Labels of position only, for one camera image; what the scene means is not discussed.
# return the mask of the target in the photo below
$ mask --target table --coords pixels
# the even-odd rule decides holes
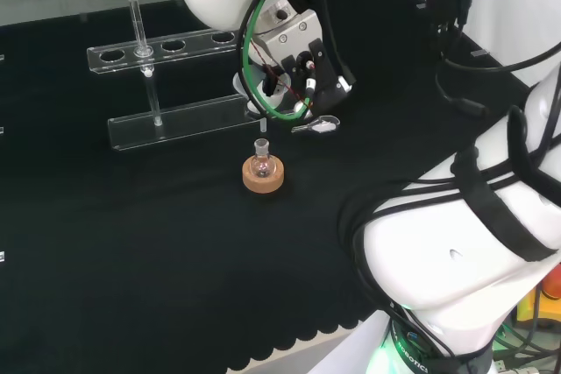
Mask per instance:
[[[370,315],[336,239],[343,196],[418,177],[528,93],[510,75],[450,71],[451,95],[493,115],[451,110],[419,2],[330,0],[359,83],[337,134],[271,130],[287,180],[270,197],[242,184],[257,127],[110,150],[107,119],[148,104],[139,72],[92,74],[86,48],[132,39],[127,9],[4,27],[0,372],[222,374]],[[201,28],[176,2],[143,14],[149,37]],[[165,67],[160,104],[229,95],[235,69],[232,55]]]

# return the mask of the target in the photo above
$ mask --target acrylic test tube rack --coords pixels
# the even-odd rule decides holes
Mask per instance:
[[[126,151],[178,138],[257,123],[247,115],[245,95],[160,109],[155,83],[156,65],[234,52],[236,32],[203,30],[146,39],[138,0],[129,0],[136,41],[88,49],[89,68],[97,74],[138,68],[146,85],[150,111],[111,118],[108,122],[111,147]]]

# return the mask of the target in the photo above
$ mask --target glass vial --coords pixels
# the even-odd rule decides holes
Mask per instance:
[[[277,165],[269,154],[269,141],[266,139],[255,141],[255,157],[250,164],[252,174],[261,179],[266,179],[271,177],[276,169]]]

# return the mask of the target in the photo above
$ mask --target green cable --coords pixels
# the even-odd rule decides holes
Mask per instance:
[[[257,87],[255,86],[255,82],[253,81],[252,69],[249,65],[249,49],[250,49],[250,43],[252,42],[253,30],[255,29],[255,25],[257,24],[257,19],[259,17],[259,14],[261,13],[261,9],[263,8],[264,3],[265,0],[259,1],[257,8],[255,8],[255,11],[253,12],[252,19],[249,25],[247,26],[247,33],[245,34],[245,39],[244,39],[245,79],[247,81],[247,85],[249,86],[249,89],[253,93],[253,96],[257,98],[261,106],[263,106],[263,108],[266,110],[268,114],[277,117],[279,120],[284,120],[284,121],[298,120],[299,118],[302,118],[302,116],[306,111],[308,111],[307,106],[309,105],[309,98],[306,98],[306,101],[304,102],[306,104],[306,107],[302,107],[302,109],[297,113],[294,113],[293,115],[282,114],[278,112],[276,109],[274,109],[273,107],[271,107],[267,101],[265,101],[265,99],[261,96],[261,94],[257,90]]]
[[[284,120],[284,121],[298,120],[302,118],[304,113],[308,111],[309,98],[306,98],[306,100],[304,101],[305,107],[302,107],[302,109],[297,113],[294,113],[293,115],[282,114],[278,112],[276,109],[274,109],[273,107],[271,107],[267,101],[265,101],[265,99],[261,96],[261,94],[257,90],[257,87],[255,86],[255,82],[253,81],[252,69],[249,64],[249,49],[250,49],[250,44],[252,42],[253,31],[255,30],[255,25],[257,24],[257,19],[259,18],[259,14],[263,9],[264,3],[265,0],[259,1],[257,8],[255,8],[255,11],[253,12],[252,19],[250,20],[250,23],[247,26],[247,32],[245,33],[244,51],[243,51],[244,54],[243,65],[244,65],[245,79],[247,81],[247,85],[249,89],[252,91],[253,96],[257,98],[259,104],[261,104],[261,106],[266,110],[268,114],[277,117],[279,120]]]

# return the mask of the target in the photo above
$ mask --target red button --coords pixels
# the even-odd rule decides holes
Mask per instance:
[[[561,265],[557,265],[543,280],[543,293],[552,300],[561,299]]]

